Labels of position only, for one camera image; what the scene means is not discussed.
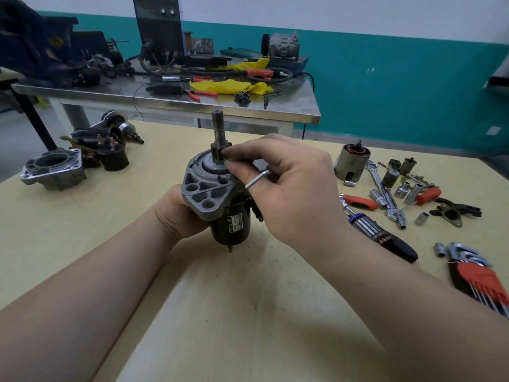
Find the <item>yellow cloth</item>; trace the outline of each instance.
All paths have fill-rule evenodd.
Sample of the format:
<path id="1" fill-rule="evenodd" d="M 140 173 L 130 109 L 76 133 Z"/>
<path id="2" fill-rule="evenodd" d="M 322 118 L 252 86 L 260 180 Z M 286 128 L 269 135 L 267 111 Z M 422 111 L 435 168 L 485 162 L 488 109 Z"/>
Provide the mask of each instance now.
<path id="1" fill-rule="evenodd" d="M 202 80 L 197 83 L 189 82 L 189 85 L 198 91 L 209 91 L 218 94 L 237 94 L 248 92 L 250 94 L 263 95 L 274 91 L 264 82 L 251 84 L 248 81 L 236 81 L 228 79 L 225 81 Z"/>
<path id="2" fill-rule="evenodd" d="M 207 70 L 211 71 L 224 71 L 224 70 L 234 70 L 234 71 L 245 71 L 245 70 L 265 70 L 265 67 L 269 63 L 270 59 L 268 57 L 262 57 L 255 62 L 243 62 L 237 64 L 230 64 L 225 67 L 218 68 L 207 68 Z"/>

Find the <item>table leg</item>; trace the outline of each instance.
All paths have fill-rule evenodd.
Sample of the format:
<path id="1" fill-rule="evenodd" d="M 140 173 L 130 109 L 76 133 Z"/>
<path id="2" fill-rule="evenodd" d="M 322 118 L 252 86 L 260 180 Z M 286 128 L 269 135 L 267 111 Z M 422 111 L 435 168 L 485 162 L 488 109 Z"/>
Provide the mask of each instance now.
<path id="1" fill-rule="evenodd" d="M 16 101 L 18 102 L 19 106 L 21 107 L 21 109 L 29 119 L 30 123 L 32 124 L 37 135 L 39 136 L 39 138 L 41 138 L 41 141 L 42 143 L 44 143 L 44 146 L 46 146 L 48 151 L 56 150 L 56 144 L 53 138 L 51 138 L 48 129 L 46 128 L 46 126 L 44 126 L 44 122 L 42 121 L 41 117 L 35 110 L 34 105 L 30 101 L 30 98 L 26 95 L 18 94 L 12 88 L 11 91 Z"/>
<path id="2" fill-rule="evenodd" d="M 90 127 L 90 122 L 83 107 L 74 104 L 62 104 L 54 98 L 50 98 L 49 101 L 67 134 L 71 134 L 74 129 Z"/>
<path id="3" fill-rule="evenodd" d="M 277 128 L 277 133 L 292 137 L 293 123 L 287 123 Z"/>

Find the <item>floor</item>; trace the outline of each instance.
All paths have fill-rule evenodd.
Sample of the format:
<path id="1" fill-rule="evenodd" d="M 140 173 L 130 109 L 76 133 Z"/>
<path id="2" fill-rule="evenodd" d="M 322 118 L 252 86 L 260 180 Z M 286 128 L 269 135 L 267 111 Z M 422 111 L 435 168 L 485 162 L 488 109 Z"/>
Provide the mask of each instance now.
<path id="1" fill-rule="evenodd" d="M 67 148 L 69 145 L 68 142 L 61 141 L 59 139 L 59 136 L 65 134 L 65 132 L 60 124 L 59 119 L 56 117 L 53 108 L 37 107 L 37 111 L 41 116 L 42 121 L 46 125 L 49 133 L 55 140 L 57 146 Z M 100 121 L 101 115 L 103 114 L 103 111 L 92 109 L 85 109 L 85 111 L 90 123 L 97 123 Z M 142 118 L 134 116 L 132 119 L 141 120 Z M 161 119 L 156 119 L 154 121 L 170 124 L 169 121 L 164 121 Z M 212 121 L 202 120 L 201 126 L 204 128 L 212 128 Z M 225 128 L 228 131 L 247 132 L 260 135 L 267 134 L 273 130 L 273 127 L 253 126 L 228 122 L 225 123 Z M 295 129 L 293 137 L 301 138 L 302 130 Z M 305 139 L 337 143 L 349 143 L 356 141 L 351 137 L 342 137 L 334 134 L 323 134 L 315 132 L 312 130 L 312 126 L 308 126 L 308 129 L 305 132 Z M 476 155 L 464 153 L 458 150 L 399 144 L 396 142 L 365 140 L 363 144 L 368 147 L 384 147 L 387 149 L 477 157 Z M 0 150 L 0 182 L 3 182 L 9 177 L 19 173 L 27 160 L 37 157 L 46 151 L 44 145 L 35 133 L 27 117 L 24 114 L 18 114 L 16 111 L 4 112 L 3 114 L 0 114 Z"/>

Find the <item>combination wrench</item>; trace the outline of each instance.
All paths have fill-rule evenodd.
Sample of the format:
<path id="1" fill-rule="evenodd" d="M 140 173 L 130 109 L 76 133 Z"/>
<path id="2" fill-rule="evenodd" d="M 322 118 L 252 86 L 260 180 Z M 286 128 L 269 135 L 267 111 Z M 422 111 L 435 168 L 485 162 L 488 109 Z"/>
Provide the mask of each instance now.
<path id="1" fill-rule="evenodd" d="M 375 185 L 377 186 L 378 192 L 385 198 L 385 201 L 389 204 L 389 207 L 385 210 L 385 215 L 398 224 L 398 228 L 406 229 L 406 217 L 405 214 L 398 209 L 398 205 L 394 201 L 392 193 L 382 185 L 382 180 L 378 175 L 378 165 L 373 161 L 368 161 L 366 164 L 366 170 L 368 170 L 372 177 Z"/>

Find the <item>wall outlet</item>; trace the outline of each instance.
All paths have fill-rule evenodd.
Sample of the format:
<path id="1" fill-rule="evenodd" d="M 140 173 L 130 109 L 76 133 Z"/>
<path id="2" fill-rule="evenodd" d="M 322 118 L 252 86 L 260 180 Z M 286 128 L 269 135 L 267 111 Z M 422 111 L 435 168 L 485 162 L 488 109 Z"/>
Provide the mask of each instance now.
<path id="1" fill-rule="evenodd" d="M 491 126 L 489 130 L 486 132 L 486 135 L 497 135 L 501 129 L 502 129 L 501 127 Z"/>

